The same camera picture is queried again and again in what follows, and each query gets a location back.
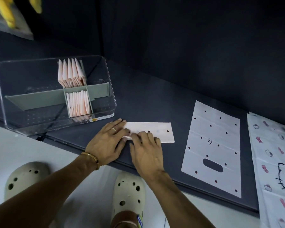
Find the person's left hand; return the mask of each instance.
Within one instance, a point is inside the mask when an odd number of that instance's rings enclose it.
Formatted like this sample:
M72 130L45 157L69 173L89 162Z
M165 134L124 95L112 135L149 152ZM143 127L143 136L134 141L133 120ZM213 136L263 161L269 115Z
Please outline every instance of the person's left hand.
M130 133L130 130L123 128L125 124L126 120L122 121L121 118L107 123L88 143L85 151L98 159L99 166L106 165L119 157L127 140L122 137Z

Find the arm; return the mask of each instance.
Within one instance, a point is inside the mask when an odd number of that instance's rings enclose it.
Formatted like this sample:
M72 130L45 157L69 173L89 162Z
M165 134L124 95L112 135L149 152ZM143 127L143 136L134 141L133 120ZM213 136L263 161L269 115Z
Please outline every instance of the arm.
M133 164L158 199L171 228L214 228L211 222L176 187L163 168L159 138L152 133L132 134L130 151Z
M97 157L100 166L118 158L125 146L122 137L129 132L122 129L125 123L119 119L106 124L87 145L86 152ZM2 203L0 227L48 227L68 196L96 168L91 157L79 155L63 169Z

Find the bracelet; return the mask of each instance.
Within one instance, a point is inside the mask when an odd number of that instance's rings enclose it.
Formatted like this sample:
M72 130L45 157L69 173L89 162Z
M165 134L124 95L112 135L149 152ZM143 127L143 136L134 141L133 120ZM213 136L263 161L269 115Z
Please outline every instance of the bracelet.
M96 168L96 170L99 170L99 162L98 162L97 157L95 157L94 155L92 155L92 154L90 154L90 153L87 153L87 152L82 152L81 154L85 154L85 155L90 156L91 158L93 158L93 160L97 163L97 168Z

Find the black table surface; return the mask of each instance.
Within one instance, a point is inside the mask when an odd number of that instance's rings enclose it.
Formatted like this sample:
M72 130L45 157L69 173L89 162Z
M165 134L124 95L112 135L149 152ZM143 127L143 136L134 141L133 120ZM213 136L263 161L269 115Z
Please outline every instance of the black table surface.
M0 61L87 54L57 40L27 41L0 32ZM171 122L175 143L162 144L164 167L182 191L258 216L246 111L112 61L108 61L108 68L117 102L113 119L121 117L128 122ZM241 199L181 172L196 100L241 120ZM43 142L79 154L110 120L48 132ZM1 107L0 126L3 126ZM126 145L118 160L110 165L138 174L131 161L129 145Z
M258 211L246 111L113 61L108 61L108 69L117 102L113 119L122 118L128 122L171 122L175 143L162 144L164 168L183 191L239 210L243 209L252 213ZM241 120L242 198L181 172L196 100ZM48 132L47 135L55 140L84 149L101 127L113 119ZM129 145L126 145L118 160L111 165L137 174L132 164Z

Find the transparent storage box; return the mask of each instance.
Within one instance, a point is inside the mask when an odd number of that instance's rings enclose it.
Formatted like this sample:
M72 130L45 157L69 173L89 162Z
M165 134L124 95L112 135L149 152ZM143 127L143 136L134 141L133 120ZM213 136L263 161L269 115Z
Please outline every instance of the transparent storage box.
M58 61L77 58L87 86L62 88ZM87 91L91 114L70 117L66 93ZM0 99L7 129L30 136L114 116L116 101L105 58L97 55L0 62Z

